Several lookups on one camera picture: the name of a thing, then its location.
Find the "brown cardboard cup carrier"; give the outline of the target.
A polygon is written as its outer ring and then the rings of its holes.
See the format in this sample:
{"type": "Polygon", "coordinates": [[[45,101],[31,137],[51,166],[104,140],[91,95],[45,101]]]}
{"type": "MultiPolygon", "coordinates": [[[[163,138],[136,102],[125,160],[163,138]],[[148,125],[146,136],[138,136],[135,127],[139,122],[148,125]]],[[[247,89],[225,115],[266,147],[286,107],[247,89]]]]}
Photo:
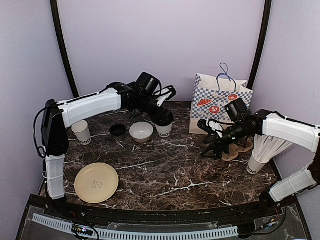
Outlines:
{"type": "Polygon", "coordinates": [[[239,153],[246,153],[250,151],[254,146],[254,143],[249,138],[242,138],[238,142],[229,145],[229,153],[222,153],[222,160],[225,162],[230,162],[236,159],[239,153]]]}

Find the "black plastic cup lid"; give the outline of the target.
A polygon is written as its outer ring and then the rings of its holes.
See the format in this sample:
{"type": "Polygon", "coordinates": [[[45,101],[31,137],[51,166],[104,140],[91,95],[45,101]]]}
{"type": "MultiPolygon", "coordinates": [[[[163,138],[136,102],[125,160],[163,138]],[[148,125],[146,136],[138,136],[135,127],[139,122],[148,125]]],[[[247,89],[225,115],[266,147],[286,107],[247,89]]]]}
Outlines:
{"type": "Polygon", "coordinates": [[[174,120],[174,117],[173,117],[173,115],[171,114],[171,115],[168,115],[168,116],[162,116],[161,118],[159,118],[159,119],[155,122],[155,124],[156,124],[157,126],[160,126],[160,127],[166,127],[166,126],[172,124],[172,123],[173,123],[173,120],[174,120]]]}

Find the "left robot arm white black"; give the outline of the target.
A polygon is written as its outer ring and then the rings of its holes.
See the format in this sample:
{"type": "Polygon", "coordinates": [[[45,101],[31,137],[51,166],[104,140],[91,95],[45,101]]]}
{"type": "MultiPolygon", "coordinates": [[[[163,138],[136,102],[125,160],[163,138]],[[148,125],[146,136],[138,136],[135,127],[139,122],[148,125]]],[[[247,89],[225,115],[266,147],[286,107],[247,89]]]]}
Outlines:
{"type": "Polygon", "coordinates": [[[37,114],[42,115],[40,127],[42,145],[35,145],[37,154],[45,161],[48,196],[53,200],[51,210],[60,218],[67,218],[70,206],[65,197],[64,159],[69,149],[67,129],[88,118],[127,109],[134,116],[147,114],[157,126],[173,122],[173,113],[163,103],[177,94],[173,85],[162,87],[161,82],[143,72],[136,81],[125,84],[112,82],[103,90],[70,100],[50,99],[37,114]]]}

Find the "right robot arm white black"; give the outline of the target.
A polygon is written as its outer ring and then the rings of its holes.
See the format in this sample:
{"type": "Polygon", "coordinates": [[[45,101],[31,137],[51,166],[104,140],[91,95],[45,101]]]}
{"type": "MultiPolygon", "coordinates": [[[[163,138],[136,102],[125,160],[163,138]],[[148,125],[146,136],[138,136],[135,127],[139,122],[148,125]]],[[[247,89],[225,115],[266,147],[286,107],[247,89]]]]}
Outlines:
{"type": "Polygon", "coordinates": [[[215,119],[200,119],[197,126],[207,132],[208,147],[201,153],[207,157],[212,152],[212,158],[221,159],[228,154],[229,146],[248,136],[254,136],[253,156],[255,159],[264,157],[272,159],[279,154],[279,149],[288,148],[292,144],[301,146],[315,153],[313,161],[301,170],[284,180],[278,181],[266,193],[260,196],[260,202],[255,205],[255,213],[266,217],[275,208],[274,202],[312,189],[320,184],[320,127],[300,122],[281,115],[277,111],[261,109],[251,113],[241,98],[225,106],[231,119],[226,129],[215,119]]]}

